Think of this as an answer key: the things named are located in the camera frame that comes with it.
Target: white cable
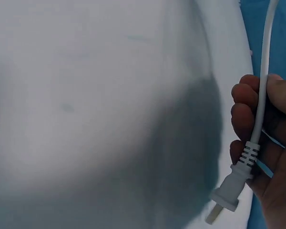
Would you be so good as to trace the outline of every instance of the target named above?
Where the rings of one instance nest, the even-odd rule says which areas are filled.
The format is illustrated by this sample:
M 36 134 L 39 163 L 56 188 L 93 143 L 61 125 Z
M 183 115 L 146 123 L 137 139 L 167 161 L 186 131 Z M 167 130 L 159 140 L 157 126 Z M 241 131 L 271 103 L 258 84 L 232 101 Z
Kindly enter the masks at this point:
M 243 191 L 246 180 L 253 178 L 251 169 L 257 160 L 260 148 L 258 142 L 262 132 L 265 113 L 271 31 L 278 2 L 279 0 L 270 0 L 265 20 L 258 106 L 251 139 L 246 143 L 237 164 L 231 165 L 232 173 L 228 175 L 221 186 L 215 189 L 211 194 L 211 199 L 216 202 L 216 205 L 205 219 L 208 224 L 212 224 L 216 220 L 223 208 L 230 211 L 236 210 L 238 206 L 238 196 Z

